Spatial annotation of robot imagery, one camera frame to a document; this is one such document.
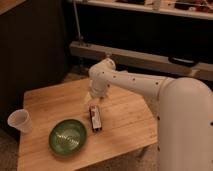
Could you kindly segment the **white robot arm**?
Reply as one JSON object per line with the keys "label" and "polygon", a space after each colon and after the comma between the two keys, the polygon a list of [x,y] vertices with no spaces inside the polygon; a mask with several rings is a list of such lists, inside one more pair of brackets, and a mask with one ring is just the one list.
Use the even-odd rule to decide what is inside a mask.
{"label": "white robot arm", "polygon": [[202,81],[122,72],[106,58],[89,69],[90,94],[115,85],[157,104],[158,171],[213,171],[213,91]]}

